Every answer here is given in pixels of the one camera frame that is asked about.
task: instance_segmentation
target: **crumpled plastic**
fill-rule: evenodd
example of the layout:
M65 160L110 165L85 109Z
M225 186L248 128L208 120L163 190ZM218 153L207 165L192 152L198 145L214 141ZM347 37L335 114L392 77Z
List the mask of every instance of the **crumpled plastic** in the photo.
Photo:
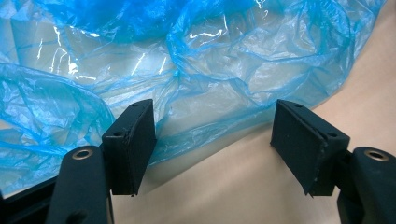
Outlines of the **crumpled plastic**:
M64 153L99 145L139 100L154 100L151 165L271 121L276 99L317 105L384 3L3 0L0 188L56 175Z

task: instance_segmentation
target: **blue plastic bag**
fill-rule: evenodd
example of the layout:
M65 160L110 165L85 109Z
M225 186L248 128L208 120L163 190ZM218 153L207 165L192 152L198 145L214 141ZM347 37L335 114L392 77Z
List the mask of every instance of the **blue plastic bag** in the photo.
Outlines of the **blue plastic bag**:
M346 80L384 2L3 0L1 119L13 129L0 133L0 188L56 175L66 151L100 144L109 110L135 101L154 100L150 164L270 121L278 98L316 105Z

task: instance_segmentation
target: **beige table surface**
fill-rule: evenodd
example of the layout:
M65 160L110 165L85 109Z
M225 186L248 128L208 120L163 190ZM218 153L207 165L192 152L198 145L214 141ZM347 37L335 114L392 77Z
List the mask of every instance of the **beige table surface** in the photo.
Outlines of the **beige table surface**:
M349 150L396 155L395 0L383 7L344 87L314 112L351 137ZM270 137L270 126L259 127L229 146L232 136L219 141L218 152L207 147L149 169L139 195L113 197L116 223L340 223L338 190L304 196Z

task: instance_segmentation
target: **black clamp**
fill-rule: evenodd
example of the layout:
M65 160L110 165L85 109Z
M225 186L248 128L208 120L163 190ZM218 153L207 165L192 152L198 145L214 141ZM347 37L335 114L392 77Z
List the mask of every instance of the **black clamp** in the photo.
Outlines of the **black clamp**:
M330 196L334 186L341 222L396 223L396 159L358 147L349 137L302 105L278 100L271 145L305 194Z
M57 177L0 201L0 223L113 223L113 195L136 195L155 144L152 100L130 105L99 147L64 155Z

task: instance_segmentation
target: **clamp jaw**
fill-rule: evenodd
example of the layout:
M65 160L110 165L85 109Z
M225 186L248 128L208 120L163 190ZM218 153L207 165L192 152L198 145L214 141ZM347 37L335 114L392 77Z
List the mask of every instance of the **clamp jaw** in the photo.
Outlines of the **clamp jaw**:
M278 100L271 145L311 196L334 187L343 224L396 223L396 159L372 147L347 151L349 136L309 109Z
M99 147L64 155L58 176L0 198L0 223L114 223L111 196L136 195L155 144L152 100L130 105Z

